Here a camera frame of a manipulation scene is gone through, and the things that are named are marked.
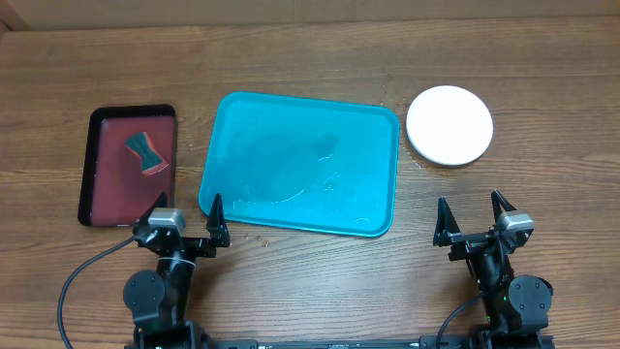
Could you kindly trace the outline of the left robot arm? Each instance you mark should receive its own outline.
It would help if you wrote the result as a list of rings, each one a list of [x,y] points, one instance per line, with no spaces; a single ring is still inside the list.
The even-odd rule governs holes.
[[[134,348],[214,348],[202,327],[186,319],[194,271],[198,258],[214,258],[227,248],[231,238],[224,216],[223,199],[212,202],[206,238],[186,237],[185,220],[178,208],[166,206],[161,194],[137,219],[133,237],[138,246],[158,256],[155,270],[132,275],[123,290],[123,301],[133,316]]]

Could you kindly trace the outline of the white plate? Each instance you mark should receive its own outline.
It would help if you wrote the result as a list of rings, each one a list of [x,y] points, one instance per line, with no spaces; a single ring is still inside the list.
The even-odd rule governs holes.
[[[484,101],[459,86],[421,92],[409,106],[405,129],[413,148],[442,166],[464,166],[480,158],[493,139],[494,124]]]

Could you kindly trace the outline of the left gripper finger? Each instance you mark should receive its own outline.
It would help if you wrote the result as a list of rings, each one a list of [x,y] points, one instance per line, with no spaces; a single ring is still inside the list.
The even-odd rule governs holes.
[[[205,228],[209,232],[212,242],[230,241],[230,233],[224,214],[223,198],[221,194],[216,194],[214,197]]]
[[[146,210],[146,212],[138,219],[138,225],[143,226],[147,224],[148,218],[155,208],[167,207],[168,206],[168,195],[165,192],[162,192],[159,197],[155,200],[155,202]]]

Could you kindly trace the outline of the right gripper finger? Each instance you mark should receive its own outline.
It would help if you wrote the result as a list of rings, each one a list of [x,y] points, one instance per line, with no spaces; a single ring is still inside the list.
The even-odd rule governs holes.
[[[459,227],[445,197],[438,200],[438,215],[434,238],[452,238],[459,234]]]
[[[515,207],[501,194],[501,192],[495,189],[491,195],[491,203],[494,214],[502,214],[507,211],[514,211]]]

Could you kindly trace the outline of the red sponge with dark scourer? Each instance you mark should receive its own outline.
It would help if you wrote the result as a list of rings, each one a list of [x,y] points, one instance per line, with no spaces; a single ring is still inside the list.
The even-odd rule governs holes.
[[[125,141],[125,146],[139,159],[140,171],[144,176],[155,175],[169,166],[146,132],[130,136]]]

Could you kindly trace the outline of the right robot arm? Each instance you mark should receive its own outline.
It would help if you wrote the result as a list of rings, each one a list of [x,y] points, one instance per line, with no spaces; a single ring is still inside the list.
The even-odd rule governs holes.
[[[490,194],[494,224],[482,233],[461,232],[447,200],[438,200],[433,244],[449,247],[452,262],[464,261],[479,293],[459,305],[443,322],[432,344],[441,348],[552,348],[548,326],[553,287],[541,277],[514,274],[509,256],[529,240],[533,218],[495,190]],[[481,302],[486,322],[462,336],[446,337],[450,322],[462,311]]]

